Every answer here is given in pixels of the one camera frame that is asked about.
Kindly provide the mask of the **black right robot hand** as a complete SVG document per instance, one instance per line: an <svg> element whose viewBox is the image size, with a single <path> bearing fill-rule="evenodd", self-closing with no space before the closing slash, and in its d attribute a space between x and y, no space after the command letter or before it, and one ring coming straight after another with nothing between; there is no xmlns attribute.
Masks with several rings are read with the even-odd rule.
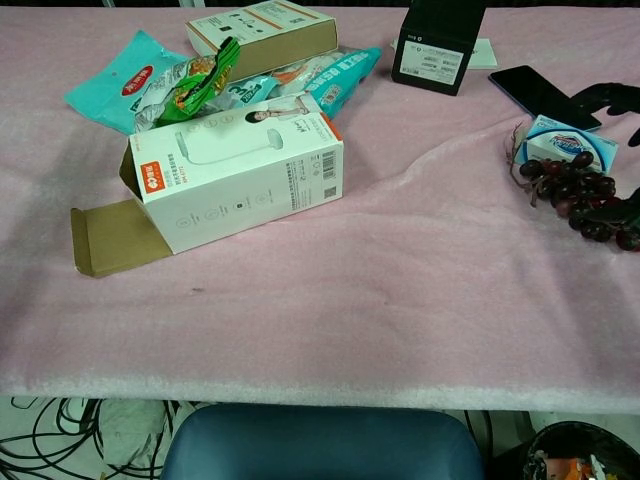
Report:
<svg viewBox="0 0 640 480"><path fill-rule="evenodd" d="M639 113L639 88L621 83L598 83L573 95L570 100L584 111L594 113L604 107L610 116ZM639 229L639 188L620 203L585 214L586 220Z"/></svg>

